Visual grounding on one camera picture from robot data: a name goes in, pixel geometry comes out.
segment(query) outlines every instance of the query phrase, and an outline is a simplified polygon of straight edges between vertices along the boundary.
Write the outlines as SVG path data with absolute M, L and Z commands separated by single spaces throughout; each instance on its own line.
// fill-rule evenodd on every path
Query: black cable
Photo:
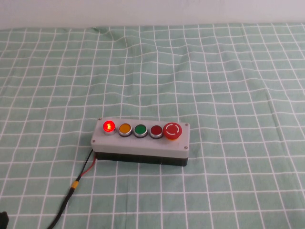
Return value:
M 83 173 L 83 171 L 84 171 L 84 169 L 85 169 L 85 167 L 86 167 L 86 164 L 87 164 L 87 162 L 88 162 L 88 160 L 89 160 L 89 158 L 90 158 L 92 152 L 93 152 L 93 149 L 90 151 L 90 153 L 89 153 L 89 155 L 88 155 L 88 157 L 87 157 L 87 160 L 85 161 L 84 166 L 82 167 L 82 170 L 81 170 L 79 176 L 76 178 L 75 182 L 74 182 L 73 185 L 71 186 L 71 188 L 70 188 L 70 190 L 69 190 L 67 196 L 65 197 L 65 199 L 63 200 L 63 202 L 62 202 L 62 204 L 61 204 L 61 207 L 59 208 L 59 211 L 58 211 L 56 217 L 54 218 L 53 222 L 48 226 L 48 229 L 54 228 L 55 225 L 56 225 L 56 223 L 58 222 L 58 220 L 61 218 L 61 215 L 62 215 L 63 211 L 65 210 L 65 208 L 66 208 L 66 206 L 67 206 L 67 204 L 68 204 L 68 201 L 69 201 L 70 197 L 73 195 L 73 193 L 74 193 L 74 191 L 75 191 L 75 189 L 76 189 L 76 187 L 77 187 L 77 185 L 78 185 L 78 182 L 79 182 L 79 180 L 81 179 L 81 174 Z
M 88 155 L 88 157 L 87 157 L 87 160 L 86 160 L 84 166 L 82 167 L 82 170 L 81 170 L 80 174 L 78 175 L 76 181 L 79 181 L 79 180 L 81 179 L 81 174 L 82 174 L 83 171 L 85 170 L 86 164 L 87 164 L 87 162 L 88 162 L 88 160 L 89 160 L 89 158 L 90 158 L 92 152 L 93 152 L 93 149 L 90 151 L 90 153 L 89 153 L 89 155 Z

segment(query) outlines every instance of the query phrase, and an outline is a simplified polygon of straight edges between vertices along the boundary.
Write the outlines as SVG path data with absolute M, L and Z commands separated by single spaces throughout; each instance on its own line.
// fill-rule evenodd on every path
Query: black enclosure base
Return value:
M 127 161 L 136 163 L 161 164 L 171 166 L 186 166 L 188 158 L 173 158 L 162 156 L 144 156 L 132 154 L 115 154 L 95 152 L 96 159 L 110 161 Z

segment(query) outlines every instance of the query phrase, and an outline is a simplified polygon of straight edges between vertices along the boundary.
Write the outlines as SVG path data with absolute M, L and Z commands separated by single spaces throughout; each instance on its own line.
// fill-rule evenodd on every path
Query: yellow button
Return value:
M 130 125 L 127 124 L 127 123 L 124 123 L 124 124 L 122 124 L 122 125 L 120 126 L 120 131 L 121 131 L 122 133 L 128 133 L 128 132 L 130 131 L 130 129 L 131 129 L 131 127 L 130 127 Z
M 128 137 L 132 134 L 132 127 L 127 124 L 127 123 L 124 123 L 122 125 L 120 125 L 120 128 L 119 128 L 119 135 L 122 136 L 122 137 Z

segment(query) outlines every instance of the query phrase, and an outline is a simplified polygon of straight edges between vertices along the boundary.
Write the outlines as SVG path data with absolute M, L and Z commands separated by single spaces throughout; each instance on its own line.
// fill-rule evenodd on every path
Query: illuminated red indicator light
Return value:
M 176 140 L 182 134 L 182 128 L 178 123 L 168 123 L 163 127 L 163 135 L 169 140 Z
M 114 122 L 110 120 L 104 122 L 103 129 L 104 129 L 104 133 L 107 135 L 114 134 L 116 130 Z

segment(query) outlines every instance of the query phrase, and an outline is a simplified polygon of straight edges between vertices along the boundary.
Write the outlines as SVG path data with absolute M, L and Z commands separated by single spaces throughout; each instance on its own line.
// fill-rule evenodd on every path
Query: green checkered tablecloth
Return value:
M 190 123 L 188 165 L 98 161 L 57 229 L 305 228 L 304 24 L 0 31 L 0 86 L 10 229 L 47 227 L 98 117 Z

